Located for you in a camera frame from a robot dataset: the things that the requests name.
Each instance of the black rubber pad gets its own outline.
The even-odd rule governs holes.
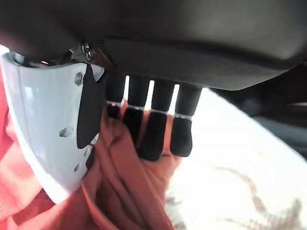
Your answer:
[[[155,80],[153,88],[152,109],[168,111],[171,104],[174,84],[165,80]]]
[[[108,116],[117,119],[119,116],[119,107],[117,105],[108,104],[107,114]]]
[[[188,85],[180,85],[176,101],[175,112],[178,114],[193,116],[201,96],[202,88]]]
[[[192,150],[192,121],[176,117],[173,122],[170,150],[174,155],[187,157]]]
[[[123,123],[128,127],[133,143],[136,143],[143,118],[143,111],[134,108],[127,108],[123,117]]]
[[[121,102],[124,96],[126,75],[114,71],[107,74],[106,99],[112,102]]]
[[[163,141],[166,125],[166,115],[151,112],[144,133],[138,155],[149,161],[157,161],[163,150]]]
[[[149,78],[139,75],[130,75],[128,104],[144,107],[147,99]]]

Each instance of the hole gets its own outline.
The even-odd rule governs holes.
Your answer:
[[[178,92],[179,92],[179,85],[176,84],[174,86],[174,91],[173,91],[171,105],[170,105],[169,110],[168,110],[168,113],[171,114],[171,115],[175,114],[176,101],[177,101]]]
[[[61,138],[67,138],[69,137],[70,135],[73,134],[73,128],[72,127],[66,127],[66,128],[63,128],[60,132],[59,132],[59,136]]]
[[[76,73],[75,83],[76,85],[81,85],[83,74],[81,72]]]
[[[73,169],[73,170],[74,170],[74,172],[78,171],[79,166],[80,166],[80,163],[78,163],[78,164],[76,165],[76,167]]]
[[[149,87],[148,87],[148,93],[147,93],[147,99],[145,103],[144,110],[150,110],[152,107],[152,99],[153,99],[153,92],[154,92],[154,81],[150,80]]]
[[[125,80],[125,89],[124,89],[124,100],[128,100],[128,94],[129,94],[129,75],[126,76]]]

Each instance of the white surface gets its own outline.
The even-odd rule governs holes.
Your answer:
[[[103,68],[94,68],[99,78]],[[66,199],[80,186],[91,146],[77,148],[76,130],[86,64],[26,68],[6,54],[1,70],[16,136],[25,159],[48,196],[55,203]],[[67,128],[71,133],[60,137]]]
[[[298,153],[208,89],[192,136],[192,153],[167,194],[177,199],[177,216],[186,225],[178,229],[304,229],[307,164]]]

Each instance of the white fabric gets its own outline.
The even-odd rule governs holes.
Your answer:
[[[192,153],[167,194],[173,222],[185,223],[177,229],[307,225],[307,164],[298,153],[209,89],[202,91],[192,136]]]

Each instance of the orange cloth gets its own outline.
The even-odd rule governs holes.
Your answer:
[[[173,229],[165,191],[181,158],[169,150],[171,126],[168,117],[162,157],[149,162],[138,158],[125,125],[104,113],[82,186],[55,205],[21,153],[0,77],[0,230]]]

